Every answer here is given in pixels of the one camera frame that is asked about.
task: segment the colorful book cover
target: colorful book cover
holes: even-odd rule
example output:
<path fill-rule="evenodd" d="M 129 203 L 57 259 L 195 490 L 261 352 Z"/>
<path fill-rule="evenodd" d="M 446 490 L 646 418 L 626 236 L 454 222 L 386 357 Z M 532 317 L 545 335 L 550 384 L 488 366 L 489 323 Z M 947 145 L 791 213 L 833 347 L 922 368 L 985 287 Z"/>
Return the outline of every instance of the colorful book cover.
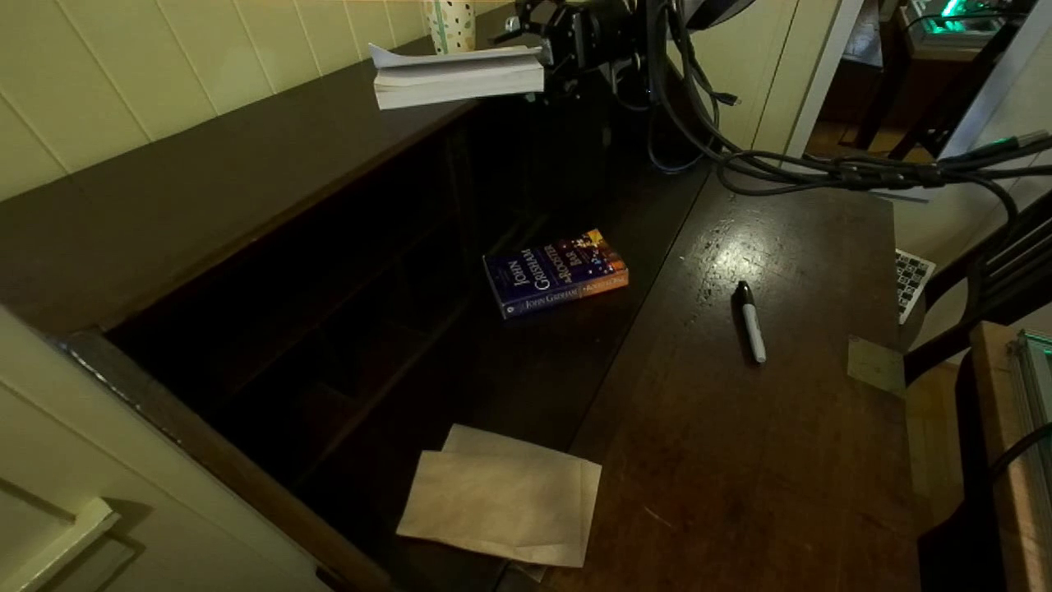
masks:
<path fill-rule="evenodd" d="M 626 259 L 598 229 L 482 255 L 482 265 L 503 319 L 629 287 Z"/>

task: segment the paper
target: paper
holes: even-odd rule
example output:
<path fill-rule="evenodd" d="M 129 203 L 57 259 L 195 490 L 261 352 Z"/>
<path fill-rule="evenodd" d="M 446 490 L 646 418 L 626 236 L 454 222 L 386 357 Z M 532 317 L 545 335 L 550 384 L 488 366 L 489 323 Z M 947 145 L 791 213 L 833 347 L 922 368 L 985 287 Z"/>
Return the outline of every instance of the paper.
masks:
<path fill-rule="evenodd" d="M 603 468 L 474 426 L 425 452 L 398 537 L 536 566 L 584 566 Z"/>
<path fill-rule="evenodd" d="M 375 61 L 373 88 L 378 107 L 529 95 L 545 88 L 538 48 L 526 47 L 452 57 L 398 57 L 380 47 L 368 47 L 368 57 Z"/>
<path fill-rule="evenodd" d="M 848 342 L 848 375 L 861 384 L 872 384 L 887 393 L 904 393 L 904 368 L 902 368 L 902 352 L 884 347 L 869 339 L 850 339 Z"/>
<path fill-rule="evenodd" d="M 494 47 L 494 48 L 446 52 L 446 57 L 402 57 L 368 43 L 368 57 L 375 70 L 419 70 L 419 65 L 459 65 L 459 61 L 494 61 L 494 58 L 538 58 L 538 47 Z"/>

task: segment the wire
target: wire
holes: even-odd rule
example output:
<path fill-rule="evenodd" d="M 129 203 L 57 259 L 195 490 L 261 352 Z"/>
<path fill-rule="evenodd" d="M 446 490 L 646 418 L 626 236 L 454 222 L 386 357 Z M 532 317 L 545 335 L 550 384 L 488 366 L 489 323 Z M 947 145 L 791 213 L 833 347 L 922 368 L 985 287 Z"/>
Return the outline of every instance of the wire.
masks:
<path fill-rule="evenodd" d="M 985 187 L 1005 207 L 1010 222 L 1019 216 L 1019 207 L 1015 207 L 1015 199 L 1014 199 L 1014 195 L 1005 187 L 1000 187 L 1000 184 L 992 184 L 985 179 L 980 179 L 972 184 Z"/>
<path fill-rule="evenodd" d="M 652 163 L 680 173 L 700 160 L 711 160 L 716 168 L 716 179 L 722 187 L 751 197 L 777 197 L 777 195 L 795 195 L 811 187 L 848 187 L 848 192 L 876 192 L 876 187 L 944 187 L 944 184 L 980 184 L 985 187 L 1010 216 L 1019 213 L 1010 192 L 1004 192 L 997 180 L 1005 179 L 1032 179 L 1032 173 L 1052 173 L 1052 168 L 997 168 L 1004 160 L 1015 160 L 1024 156 L 1047 152 L 1052 141 L 1035 141 L 1015 152 L 1004 156 L 983 156 L 983 158 L 947 158 L 938 163 L 904 163 L 904 160 L 877 160 L 877 158 L 791 158 L 777 152 L 751 152 L 730 141 L 721 130 L 721 105 L 733 103 L 733 95 L 716 92 L 706 73 L 698 61 L 689 28 L 683 27 L 683 0 L 654 0 L 638 4 L 646 11 L 646 83 L 652 92 L 652 115 L 647 115 L 647 156 Z M 672 58 L 665 52 L 665 43 L 673 43 L 680 57 L 680 77 L 672 73 Z M 686 88 L 683 103 L 673 103 L 672 77 L 677 77 L 680 88 Z M 698 152 L 686 160 L 665 160 L 654 148 L 654 128 L 666 117 L 677 135 Z"/>
<path fill-rule="evenodd" d="M 1026 437 L 1019 437 L 1010 452 L 1004 452 L 989 464 L 989 482 L 1004 480 L 1004 472 L 1015 464 L 1015 457 L 1024 457 L 1029 447 L 1035 447 L 1040 439 L 1050 439 L 1050 437 L 1052 437 L 1052 424 L 1040 424 Z"/>

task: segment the pen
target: pen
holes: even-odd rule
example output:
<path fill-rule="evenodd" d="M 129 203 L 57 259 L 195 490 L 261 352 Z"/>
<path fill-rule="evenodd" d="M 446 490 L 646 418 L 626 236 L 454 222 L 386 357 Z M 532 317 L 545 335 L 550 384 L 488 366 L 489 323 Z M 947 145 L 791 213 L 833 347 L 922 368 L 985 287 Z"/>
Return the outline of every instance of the pen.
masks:
<path fill-rule="evenodd" d="M 743 305 L 752 357 L 756 357 L 756 366 L 762 366 L 766 363 L 766 346 L 762 346 L 756 299 L 752 299 L 751 284 L 737 284 L 737 297 L 739 297 L 739 305 Z"/>

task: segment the dark wood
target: dark wood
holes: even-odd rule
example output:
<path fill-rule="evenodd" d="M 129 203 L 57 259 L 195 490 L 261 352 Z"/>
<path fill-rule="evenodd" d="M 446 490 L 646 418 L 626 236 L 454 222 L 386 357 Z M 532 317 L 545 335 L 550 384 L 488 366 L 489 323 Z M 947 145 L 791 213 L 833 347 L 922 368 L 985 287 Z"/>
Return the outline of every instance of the dark wood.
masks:
<path fill-rule="evenodd" d="M 917 115 L 935 105 L 970 65 L 972 48 L 922 52 L 913 23 L 898 5 L 882 27 L 884 77 L 861 111 L 855 148 L 869 152 L 882 128 L 913 128 Z"/>
<path fill-rule="evenodd" d="M 917 590 L 904 402 L 846 375 L 850 335 L 893 346 L 890 287 L 887 203 L 711 180 L 578 435 L 598 512 L 551 590 Z"/>
<path fill-rule="evenodd" d="M 972 329 L 972 370 L 983 431 L 983 468 L 1029 435 L 1040 421 L 1019 387 L 1019 363 L 1010 354 L 1015 331 L 983 323 Z M 992 490 L 997 541 L 1010 592 L 1052 582 L 1052 490 L 1035 452 L 1024 454 Z"/>
<path fill-rule="evenodd" d="M 467 299 L 458 301 L 431 335 L 419 339 L 414 352 L 403 354 L 398 368 L 375 392 L 368 392 L 361 408 L 344 418 L 337 435 L 327 437 L 327 443 L 298 468 L 298 472 L 292 476 L 297 488 L 304 488 L 356 435 L 368 411 L 386 402 L 386 393 L 454 329 L 454 323 L 459 323 L 465 310 Z"/>
<path fill-rule="evenodd" d="M 307 482 L 310 501 L 403 590 L 488 590 L 515 571 L 503 559 L 394 537 L 419 454 L 440 447 L 452 421 L 564 452 L 704 187 L 704 168 L 658 173 L 632 123 L 611 125 L 606 103 L 481 105 L 467 125 L 474 195 L 488 250 L 603 226 L 629 259 L 632 287 L 503 323 L 477 274 L 477 299 L 434 352 L 452 375 L 429 377 L 422 398 L 388 398 L 364 435 L 318 468 L 332 488 Z M 373 520 L 351 512 L 350 501 L 368 506 Z"/>
<path fill-rule="evenodd" d="M 923 590 L 1004 592 L 1005 568 L 997 547 L 992 488 L 983 439 L 980 384 L 972 354 L 964 354 L 955 384 L 958 408 L 958 511 L 917 537 Z"/>
<path fill-rule="evenodd" d="M 0 299 L 110 331 L 465 111 L 378 111 L 361 61 L 5 199 Z"/>

